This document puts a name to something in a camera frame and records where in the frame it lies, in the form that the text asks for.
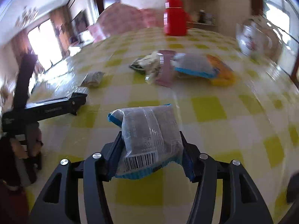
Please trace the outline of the person's left hand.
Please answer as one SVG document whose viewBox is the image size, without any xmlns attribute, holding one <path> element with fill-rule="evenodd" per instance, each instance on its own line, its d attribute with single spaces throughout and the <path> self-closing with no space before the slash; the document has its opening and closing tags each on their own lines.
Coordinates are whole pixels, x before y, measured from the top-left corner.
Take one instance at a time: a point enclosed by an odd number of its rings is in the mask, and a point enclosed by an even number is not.
<svg viewBox="0 0 299 224">
<path fill-rule="evenodd" d="M 14 185 L 28 187 L 36 182 L 37 173 L 42 169 L 41 130 L 35 122 L 25 127 L 25 133 L 10 139 L 14 163 Z"/>
</svg>

